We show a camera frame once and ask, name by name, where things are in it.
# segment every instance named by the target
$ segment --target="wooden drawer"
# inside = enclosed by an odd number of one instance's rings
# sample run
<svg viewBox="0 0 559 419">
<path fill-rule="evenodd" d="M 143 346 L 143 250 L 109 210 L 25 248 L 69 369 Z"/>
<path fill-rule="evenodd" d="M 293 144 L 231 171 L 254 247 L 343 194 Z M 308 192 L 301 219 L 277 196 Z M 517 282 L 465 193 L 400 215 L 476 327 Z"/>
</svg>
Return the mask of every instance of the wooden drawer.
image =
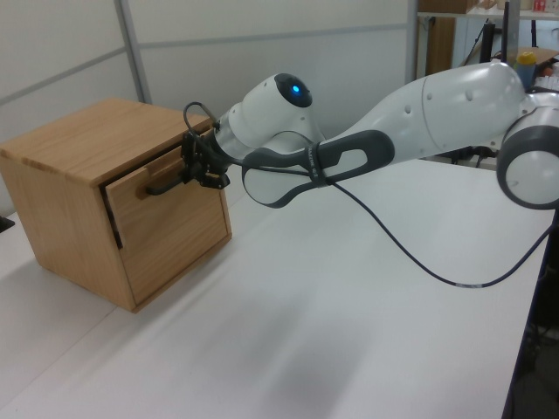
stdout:
<svg viewBox="0 0 559 419">
<path fill-rule="evenodd" d="M 190 182 L 145 192 L 176 176 L 185 129 L 180 111 L 110 99 L 0 144 L 41 266 L 136 312 L 227 243 L 223 191 Z"/>
<path fill-rule="evenodd" d="M 189 182 L 159 196 L 146 193 L 181 167 L 176 148 L 106 187 L 122 263 L 139 303 L 231 234 L 223 190 Z"/>
</svg>

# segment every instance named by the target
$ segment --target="bottle cap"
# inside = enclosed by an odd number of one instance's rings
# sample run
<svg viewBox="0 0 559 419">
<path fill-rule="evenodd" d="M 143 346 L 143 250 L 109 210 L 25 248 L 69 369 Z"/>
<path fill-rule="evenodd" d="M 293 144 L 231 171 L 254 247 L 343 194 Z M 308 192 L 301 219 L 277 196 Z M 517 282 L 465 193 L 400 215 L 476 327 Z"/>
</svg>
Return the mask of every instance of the bottle cap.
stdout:
<svg viewBox="0 0 559 419">
<path fill-rule="evenodd" d="M 518 55 L 516 62 L 524 65 L 535 64 L 535 54 L 533 52 L 523 52 Z"/>
</svg>

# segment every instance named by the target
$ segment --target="drawer handle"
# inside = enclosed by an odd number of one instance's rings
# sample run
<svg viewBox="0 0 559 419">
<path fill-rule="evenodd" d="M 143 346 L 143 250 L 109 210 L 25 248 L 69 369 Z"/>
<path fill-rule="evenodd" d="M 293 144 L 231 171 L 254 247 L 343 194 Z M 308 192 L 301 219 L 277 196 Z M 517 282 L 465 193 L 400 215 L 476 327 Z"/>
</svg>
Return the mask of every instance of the drawer handle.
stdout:
<svg viewBox="0 0 559 419">
<path fill-rule="evenodd" d="M 159 188 L 156 187 L 152 187 L 152 186 L 147 186 L 146 187 L 146 193 L 148 195 L 152 195 L 152 196 L 159 196 L 159 195 L 163 195 L 165 192 L 169 192 L 170 190 L 172 190 L 175 186 L 179 185 L 183 183 L 183 178 L 181 176 L 177 177 L 176 179 L 173 179 L 171 182 L 167 183 L 166 185 L 163 185 Z"/>
</svg>

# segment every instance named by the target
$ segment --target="white wall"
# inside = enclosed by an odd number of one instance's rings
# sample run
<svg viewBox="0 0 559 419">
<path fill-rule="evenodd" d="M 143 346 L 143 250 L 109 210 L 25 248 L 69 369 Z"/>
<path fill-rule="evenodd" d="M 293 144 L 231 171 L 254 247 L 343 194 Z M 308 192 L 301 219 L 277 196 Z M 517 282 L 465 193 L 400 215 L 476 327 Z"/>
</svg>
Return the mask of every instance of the white wall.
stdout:
<svg viewBox="0 0 559 419">
<path fill-rule="evenodd" d="M 137 100 L 113 0 L 0 0 L 0 141 L 108 96 Z"/>
<path fill-rule="evenodd" d="M 406 81 L 412 0 L 129 0 L 153 103 L 220 115 L 262 79 L 300 77 L 326 136 Z"/>
<path fill-rule="evenodd" d="M 148 102 L 200 100 L 217 114 L 291 72 L 334 135 L 411 80 L 415 3 L 0 0 L 0 141 L 107 96 L 137 100 L 133 55 Z M 0 214 L 12 211 L 0 179 Z"/>
</svg>

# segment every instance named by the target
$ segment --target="cardboard box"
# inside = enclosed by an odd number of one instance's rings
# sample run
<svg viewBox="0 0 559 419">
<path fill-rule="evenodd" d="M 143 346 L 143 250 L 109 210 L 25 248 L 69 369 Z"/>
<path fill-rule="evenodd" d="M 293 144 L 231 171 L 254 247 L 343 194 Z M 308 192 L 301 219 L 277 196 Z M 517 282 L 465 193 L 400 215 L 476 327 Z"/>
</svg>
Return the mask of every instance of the cardboard box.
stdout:
<svg viewBox="0 0 559 419">
<path fill-rule="evenodd" d="M 418 0 L 418 11 L 466 14 L 479 0 Z"/>
</svg>

